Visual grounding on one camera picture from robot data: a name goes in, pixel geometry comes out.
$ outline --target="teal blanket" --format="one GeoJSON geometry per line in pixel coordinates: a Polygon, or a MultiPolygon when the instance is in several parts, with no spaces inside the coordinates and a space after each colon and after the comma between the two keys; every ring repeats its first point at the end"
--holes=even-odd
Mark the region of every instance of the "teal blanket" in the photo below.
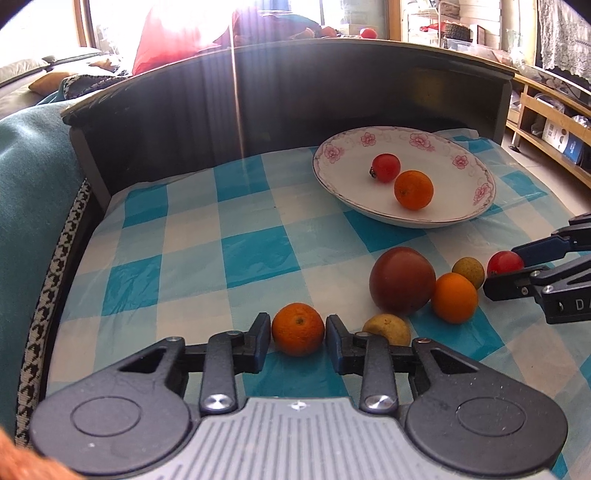
{"type": "Polygon", "coordinates": [[[29,324],[80,170],[60,111],[41,105],[0,120],[0,426],[14,434],[29,324]]]}

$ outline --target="pink flower pattern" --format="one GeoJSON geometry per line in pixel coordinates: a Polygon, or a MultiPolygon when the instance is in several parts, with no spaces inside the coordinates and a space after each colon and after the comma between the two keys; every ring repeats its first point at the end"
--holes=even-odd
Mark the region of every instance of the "pink flower pattern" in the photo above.
{"type": "Polygon", "coordinates": [[[369,132],[365,132],[361,137],[361,143],[364,147],[371,147],[375,145],[375,135],[369,132]]]}
{"type": "Polygon", "coordinates": [[[410,140],[408,143],[410,143],[413,147],[417,147],[421,150],[426,150],[428,152],[432,152],[435,150],[435,147],[431,145],[429,137],[426,136],[426,134],[410,134],[410,140]]]}
{"type": "Polygon", "coordinates": [[[492,186],[490,183],[483,183],[480,185],[476,191],[474,192],[474,205],[480,202],[488,193],[492,191],[492,186]]]}
{"type": "Polygon", "coordinates": [[[463,170],[468,166],[468,157],[465,155],[458,155],[453,159],[453,164],[460,170],[463,170]]]}
{"type": "Polygon", "coordinates": [[[344,153],[345,149],[342,147],[335,147],[331,144],[324,146],[324,156],[328,158],[328,161],[331,163],[337,162],[344,153]]]}

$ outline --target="metal screw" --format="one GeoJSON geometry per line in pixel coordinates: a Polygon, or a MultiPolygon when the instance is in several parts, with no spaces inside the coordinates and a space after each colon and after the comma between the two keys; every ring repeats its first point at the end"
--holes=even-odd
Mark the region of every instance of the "metal screw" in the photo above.
{"type": "Polygon", "coordinates": [[[365,405],[371,410],[388,410],[394,405],[394,400],[387,395],[370,395],[365,399],[365,405]]]}
{"type": "Polygon", "coordinates": [[[203,406],[208,410],[225,410],[226,408],[231,407],[232,404],[232,399],[223,393],[209,395],[203,402],[203,406]]]}

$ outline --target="orange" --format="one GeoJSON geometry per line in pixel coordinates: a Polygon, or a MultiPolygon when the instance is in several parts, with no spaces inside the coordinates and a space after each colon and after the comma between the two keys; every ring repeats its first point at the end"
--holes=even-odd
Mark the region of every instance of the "orange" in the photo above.
{"type": "Polygon", "coordinates": [[[271,324],[275,347],[287,355],[306,356],[318,350],[324,340],[324,322],[305,303],[283,307],[271,324]]]}
{"type": "Polygon", "coordinates": [[[425,208],[433,198],[433,182],[422,171],[407,170],[394,182],[394,196],[409,210],[425,208]]]}
{"type": "Polygon", "coordinates": [[[478,293],[474,285],[459,273],[446,273],[435,282],[431,298],[435,314],[448,323],[470,320],[478,307],[478,293]]]}

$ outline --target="wooden shelf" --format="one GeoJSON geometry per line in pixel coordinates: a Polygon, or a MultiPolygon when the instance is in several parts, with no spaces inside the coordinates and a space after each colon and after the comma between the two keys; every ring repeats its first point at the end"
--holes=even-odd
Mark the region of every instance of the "wooden shelf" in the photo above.
{"type": "Polygon", "coordinates": [[[557,100],[559,100],[561,103],[565,104],[566,106],[569,106],[573,110],[578,111],[581,115],[584,115],[587,118],[591,118],[591,110],[589,108],[585,107],[584,105],[582,105],[581,103],[576,102],[568,95],[565,95],[562,92],[559,92],[557,90],[552,90],[550,87],[547,87],[546,85],[535,82],[533,80],[530,80],[527,77],[524,77],[524,76],[521,76],[518,74],[515,75],[515,80],[517,82],[523,83],[524,85],[529,85],[532,88],[534,88],[535,90],[547,93],[548,95],[556,98],[557,100]]]}
{"type": "Polygon", "coordinates": [[[585,186],[591,189],[591,173],[583,170],[549,143],[546,143],[541,138],[530,133],[531,127],[537,121],[538,116],[541,115],[558,127],[563,128],[575,137],[580,138],[586,145],[591,145],[591,130],[578,124],[571,117],[561,113],[548,103],[536,100],[535,96],[538,93],[545,93],[561,102],[564,106],[588,118],[591,118],[591,110],[562,92],[552,90],[550,87],[530,80],[524,76],[516,74],[514,81],[523,85],[523,92],[521,93],[521,108],[519,110],[518,122],[515,123],[509,119],[507,119],[506,122],[507,128],[510,128],[515,132],[511,145],[518,148],[519,142],[522,138],[527,140],[530,144],[544,152],[565,170],[572,173],[572,175],[583,182],[585,186]]]}
{"type": "Polygon", "coordinates": [[[575,177],[577,177],[580,181],[582,181],[587,187],[591,189],[591,173],[584,171],[581,167],[575,165],[571,160],[566,158],[562,153],[556,150],[552,145],[544,142],[543,140],[539,139],[538,137],[533,136],[532,134],[520,129],[517,124],[507,120],[507,127],[517,133],[521,138],[524,138],[533,146],[540,149],[550,158],[558,162],[562,167],[572,173],[575,177]]]}
{"type": "Polygon", "coordinates": [[[572,118],[560,113],[558,110],[550,107],[548,104],[540,102],[526,93],[522,93],[521,107],[529,108],[534,112],[538,112],[540,115],[548,118],[552,123],[555,123],[556,125],[566,129],[567,132],[572,133],[575,137],[579,137],[587,145],[591,145],[591,130],[585,128],[581,124],[578,124],[572,118]]]}

